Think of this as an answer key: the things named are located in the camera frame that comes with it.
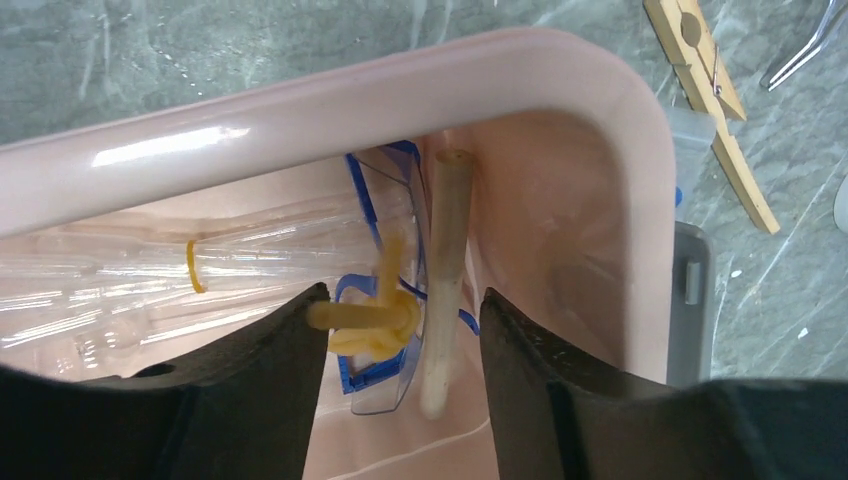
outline marble tabletop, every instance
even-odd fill
[[[848,173],[839,41],[775,92],[824,0],[702,0],[749,121],[739,143],[783,230],[755,229],[713,158],[687,213],[716,253],[716,375],[848,378]],[[640,0],[0,0],[0,143],[140,115],[517,25],[621,56],[664,104],[685,97]]]

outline clothespin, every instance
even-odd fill
[[[692,108],[716,119],[713,151],[754,224],[769,232],[780,224],[757,185],[727,118],[747,120],[697,0],[644,0],[663,50]]]

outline yellow ring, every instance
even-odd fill
[[[197,270],[194,267],[194,242],[195,240],[189,240],[186,244],[186,263],[188,264],[188,277],[191,279],[191,286],[194,287],[194,291],[197,293],[206,293],[206,289],[203,288],[203,285],[200,284],[200,280],[197,279]]]

